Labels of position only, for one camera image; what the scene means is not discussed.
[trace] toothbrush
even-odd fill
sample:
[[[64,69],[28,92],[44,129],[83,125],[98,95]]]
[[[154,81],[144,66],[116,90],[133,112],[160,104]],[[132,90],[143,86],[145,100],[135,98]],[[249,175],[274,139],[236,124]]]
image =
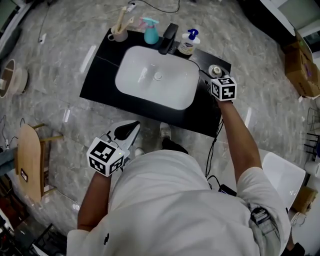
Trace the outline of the toothbrush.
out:
[[[124,26],[121,26],[121,30],[119,31],[119,34],[121,34],[130,24],[134,23],[135,16],[131,17]]]
[[[123,21],[123,19],[124,19],[126,10],[127,10],[127,7],[126,7],[126,6],[121,9],[119,18],[118,18],[118,20],[117,20],[117,22],[116,22],[116,24],[115,24],[114,32],[115,32],[116,34],[119,33],[119,29],[120,29],[121,23],[122,23],[122,21]]]

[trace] shoe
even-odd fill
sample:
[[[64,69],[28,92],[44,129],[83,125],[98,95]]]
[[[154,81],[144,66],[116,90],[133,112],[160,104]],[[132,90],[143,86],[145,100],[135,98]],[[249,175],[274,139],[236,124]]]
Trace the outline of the shoe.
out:
[[[135,150],[135,152],[134,152],[134,155],[135,155],[136,158],[137,158],[137,157],[141,157],[141,156],[143,156],[144,154],[145,154],[145,152],[142,150],[141,147],[137,147],[136,150]]]
[[[165,138],[168,138],[171,140],[171,129],[169,124],[162,122],[160,123],[160,134],[161,134],[161,140],[163,141]]]

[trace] round wooden object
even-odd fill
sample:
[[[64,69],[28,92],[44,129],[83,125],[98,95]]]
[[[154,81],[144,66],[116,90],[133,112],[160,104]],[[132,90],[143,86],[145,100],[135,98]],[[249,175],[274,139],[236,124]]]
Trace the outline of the round wooden object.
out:
[[[44,189],[42,149],[37,132],[28,124],[20,129],[17,157],[21,188],[33,201],[40,202]]]

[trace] wooden chair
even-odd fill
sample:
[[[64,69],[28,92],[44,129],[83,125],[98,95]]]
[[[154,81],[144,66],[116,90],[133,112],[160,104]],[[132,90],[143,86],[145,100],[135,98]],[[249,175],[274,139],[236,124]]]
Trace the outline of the wooden chair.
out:
[[[19,132],[17,161],[15,172],[18,175],[22,190],[35,202],[40,202],[43,195],[56,189],[45,187],[45,149],[46,142],[63,139],[63,135],[40,139],[36,129],[45,126],[24,124]]]

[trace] toothbrush cup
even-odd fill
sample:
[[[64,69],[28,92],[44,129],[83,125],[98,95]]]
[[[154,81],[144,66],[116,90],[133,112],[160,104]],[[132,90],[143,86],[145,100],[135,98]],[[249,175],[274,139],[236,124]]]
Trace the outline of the toothbrush cup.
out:
[[[128,32],[124,29],[121,33],[115,33],[116,27],[111,28],[111,34],[108,35],[110,41],[123,42],[128,38]]]

